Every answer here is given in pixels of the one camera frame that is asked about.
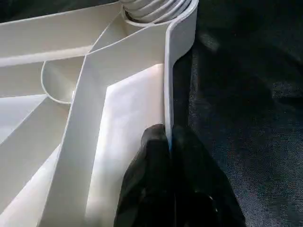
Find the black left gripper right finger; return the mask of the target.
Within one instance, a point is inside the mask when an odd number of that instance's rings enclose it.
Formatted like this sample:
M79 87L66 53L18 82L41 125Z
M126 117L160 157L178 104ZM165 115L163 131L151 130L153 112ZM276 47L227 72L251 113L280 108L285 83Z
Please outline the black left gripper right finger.
M190 128L172 130L172 163L178 227L244 227L231 184Z

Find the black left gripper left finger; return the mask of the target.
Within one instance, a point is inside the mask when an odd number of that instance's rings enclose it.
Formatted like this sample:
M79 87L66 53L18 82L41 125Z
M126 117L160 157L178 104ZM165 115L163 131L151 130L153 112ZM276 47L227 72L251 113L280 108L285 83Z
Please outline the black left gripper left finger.
M174 192L165 126L147 128L123 177L115 227L174 226Z

